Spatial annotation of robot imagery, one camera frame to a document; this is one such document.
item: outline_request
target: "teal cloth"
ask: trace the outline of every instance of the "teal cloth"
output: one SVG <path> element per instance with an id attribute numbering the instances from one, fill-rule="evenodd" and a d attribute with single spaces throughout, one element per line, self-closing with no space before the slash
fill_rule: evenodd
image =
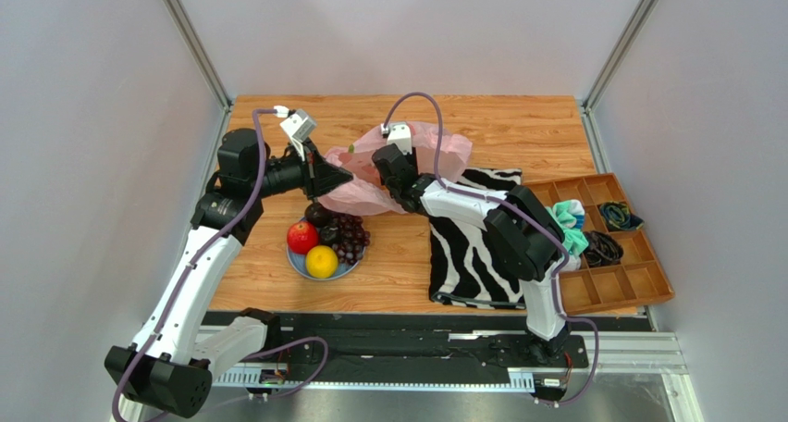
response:
<path id="1" fill-rule="evenodd" d="M 588 240 L 580 230 L 582 225 L 577 226 L 578 221 L 576 216 L 583 216 L 585 214 L 580 202 L 577 200 L 567 200 L 565 202 L 558 202 L 551 208 L 545 207 L 545 209 L 555 218 L 561 230 L 563 230 L 563 247 L 569 251 L 570 255 L 580 256 L 585 248 L 588 247 Z"/>

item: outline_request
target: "wooden organizer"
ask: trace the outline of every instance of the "wooden organizer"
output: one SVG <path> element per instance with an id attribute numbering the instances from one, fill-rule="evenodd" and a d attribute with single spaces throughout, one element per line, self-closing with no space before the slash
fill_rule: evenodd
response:
<path id="1" fill-rule="evenodd" d="M 526 183 L 543 205 L 564 200 L 580 200 L 585 209 L 583 231 L 608 233 L 623 248 L 620 265 L 589 268 L 560 274 L 560 293 L 567 314 L 596 313 L 623 308 L 661 304 L 673 298 L 673 288 L 665 277 L 646 233 L 640 230 L 611 232 L 599 214 L 605 202 L 632 204 L 613 174 L 592 175 L 540 183 Z"/>

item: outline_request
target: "wooden tabletop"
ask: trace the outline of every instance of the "wooden tabletop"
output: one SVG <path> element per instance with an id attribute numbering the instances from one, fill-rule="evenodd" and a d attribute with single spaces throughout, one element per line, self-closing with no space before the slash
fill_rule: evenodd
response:
<path id="1" fill-rule="evenodd" d="M 386 117 L 397 96 L 240 96 L 231 130 L 253 128 L 257 107 L 302 108 L 317 120 L 311 138 L 324 153 L 348 146 Z M 574 98 L 570 96 L 437 96 L 445 126 L 474 144 L 471 166 L 521 168 L 523 181 L 595 173 Z M 393 120 L 436 122 L 433 107 L 412 98 Z M 274 155 L 287 145 L 279 120 L 261 117 Z M 430 302 L 429 226 L 425 217 L 366 217 L 372 243 L 353 272 L 336 281 L 302 278 L 288 263 L 285 234 L 309 202 L 300 191 L 264 200 L 265 212 L 219 284 L 211 309 L 267 311 L 482 314 Z"/>

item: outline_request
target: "zebra print bag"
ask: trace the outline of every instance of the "zebra print bag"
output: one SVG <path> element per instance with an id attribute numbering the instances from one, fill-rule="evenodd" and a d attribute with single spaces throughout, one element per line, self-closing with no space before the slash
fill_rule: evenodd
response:
<path id="1" fill-rule="evenodd" d="M 509 191 L 522 181 L 520 169 L 467 168 L 463 186 Z M 429 297 L 439 304 L 484 309 L 525 309 L 520 282 L 505 272 L 487 248 L 488 237 L 474 226 L 449 218 L 429 219 Z"/>

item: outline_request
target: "lemon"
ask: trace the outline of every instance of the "lemon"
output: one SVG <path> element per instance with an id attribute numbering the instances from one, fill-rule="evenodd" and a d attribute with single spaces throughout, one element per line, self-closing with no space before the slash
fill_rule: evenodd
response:
<path id="1" fill-rule="evenodd" d="M 316 279 L 328 279 L 337 271 L 339 259 L 328 246 L 318 245 L 306 255 L 306 272 Z"/>

